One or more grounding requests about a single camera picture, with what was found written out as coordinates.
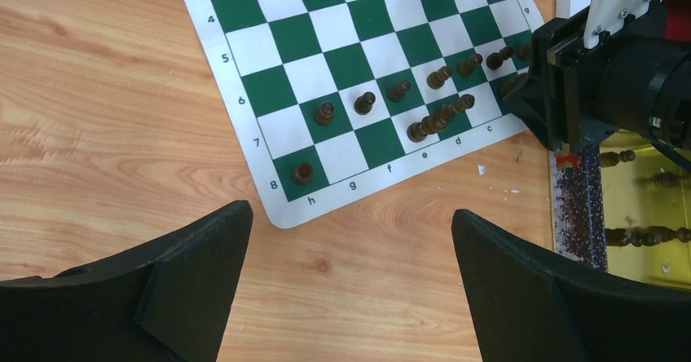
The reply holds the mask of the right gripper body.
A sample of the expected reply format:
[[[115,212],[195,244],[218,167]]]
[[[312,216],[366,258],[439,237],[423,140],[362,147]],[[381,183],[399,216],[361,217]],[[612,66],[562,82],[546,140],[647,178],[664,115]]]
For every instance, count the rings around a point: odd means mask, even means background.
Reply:
[[[550,150],[594,146],[616,130],[690,149],[690,44],[665,36],[668,7],[652,0],[585,46],[590,11],[532,34],[531,130]]]

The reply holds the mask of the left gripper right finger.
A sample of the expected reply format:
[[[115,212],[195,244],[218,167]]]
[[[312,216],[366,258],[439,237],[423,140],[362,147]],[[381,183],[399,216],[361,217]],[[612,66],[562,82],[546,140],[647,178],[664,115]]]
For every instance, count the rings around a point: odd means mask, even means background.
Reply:
[[[452,239],[483,360],[689,360],[689,291],[575,262],[470,210]]]

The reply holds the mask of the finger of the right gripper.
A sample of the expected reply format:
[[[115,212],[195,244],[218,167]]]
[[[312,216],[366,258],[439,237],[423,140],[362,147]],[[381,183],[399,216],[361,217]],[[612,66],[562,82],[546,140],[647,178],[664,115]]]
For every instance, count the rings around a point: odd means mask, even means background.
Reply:
[[[546,149],[550,149],[545,102],[536,81],[527,74],[528,77],[502,99],[502,106],[518,117]]]

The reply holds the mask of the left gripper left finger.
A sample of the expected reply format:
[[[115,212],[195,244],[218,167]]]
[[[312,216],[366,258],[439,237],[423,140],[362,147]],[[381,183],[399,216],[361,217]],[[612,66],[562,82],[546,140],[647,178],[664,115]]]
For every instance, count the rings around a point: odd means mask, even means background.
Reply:
[[[1,283],[4,361],[215,361],[253,225],[233,201],[156,239]]]

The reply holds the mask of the dark king piece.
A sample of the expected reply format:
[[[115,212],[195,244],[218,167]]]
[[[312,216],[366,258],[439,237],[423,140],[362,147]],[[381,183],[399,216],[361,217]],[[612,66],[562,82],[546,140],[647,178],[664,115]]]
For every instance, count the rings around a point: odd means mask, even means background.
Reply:
[[[430,134],[445,130],[452,120],[475,105],[475,97],[464,94],[453,99],[449,104],[440,105],[428,118],[427,126]]]

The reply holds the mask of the dark chess pawn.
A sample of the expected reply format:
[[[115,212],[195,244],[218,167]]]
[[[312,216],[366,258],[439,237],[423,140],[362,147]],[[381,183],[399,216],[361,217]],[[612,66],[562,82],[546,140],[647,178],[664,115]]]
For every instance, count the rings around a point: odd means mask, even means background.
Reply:
[[[474,69],[477,68],[482,64],[483,57],[482,55],[478,53],[473,53],[470,55],[467,59],[460,61],[456,65],[456,72],[461,76],[461,77],[468,77],[470,76]]]
[[[388,88],[386,98],[391,103],[400,103],[406,97],[411,87],[410,81],[403,79]]]
[[[513,57],[514,49],[511,46],[504,46],[497,52],[492,52],[486,58],[486,66],[490,70],[499,69],[505,61]]]
[[[329,126],[332,123],[335,108],[331,102],[322,102],[314,113],[315,123],[319,126]]]
[[[451,67],[445,65],[440,69],[433,71],[427,77],[427,85],[430,89],[438,90],[441,89],[445,82],[451,78],[453,75],[453,70]]]

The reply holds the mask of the yellow metal tin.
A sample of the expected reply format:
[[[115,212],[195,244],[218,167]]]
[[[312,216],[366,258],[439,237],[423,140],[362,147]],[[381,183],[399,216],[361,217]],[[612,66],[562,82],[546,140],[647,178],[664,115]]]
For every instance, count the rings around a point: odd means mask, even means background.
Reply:
[[[636,159],[601,168],[600,154],[633,150]],[[578,263],[643,283],[690,288],[690,242],[608,246],[606,228],[690,229],[690,185],[656,188],[659,172],[690,173],[648,141],[625,130],[599,148],[548,154],[553,249]]]

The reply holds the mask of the dark queen piece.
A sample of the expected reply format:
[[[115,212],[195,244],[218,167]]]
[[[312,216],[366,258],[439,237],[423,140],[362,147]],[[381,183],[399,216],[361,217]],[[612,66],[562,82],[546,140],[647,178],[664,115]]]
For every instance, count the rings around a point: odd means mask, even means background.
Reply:
[[[413,143],[422,142],[428,136],[445,130],[452,120],[453,116],[449,113],[432,113],[421,121],[411,124],[407,128],[407,137]]]

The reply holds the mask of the dark rook piece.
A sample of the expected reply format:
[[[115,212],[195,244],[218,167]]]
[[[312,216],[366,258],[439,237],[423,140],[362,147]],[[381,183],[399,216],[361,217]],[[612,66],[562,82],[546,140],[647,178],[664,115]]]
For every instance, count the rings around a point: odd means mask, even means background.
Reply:
[[[301,162],[296,165],[291,172],[291,179],[297,185],[304,187],[308,185],[314,177],[314,167],[309,162]]]

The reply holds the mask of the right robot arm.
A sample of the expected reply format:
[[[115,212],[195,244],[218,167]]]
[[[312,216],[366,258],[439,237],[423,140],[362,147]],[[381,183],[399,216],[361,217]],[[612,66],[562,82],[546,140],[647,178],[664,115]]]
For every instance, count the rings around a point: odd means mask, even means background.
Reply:
[[[530,64],[503,105],[556,151],[617,130],[690,147],[690,45],[667,37],[663,0],[591,0],[537,28]]]

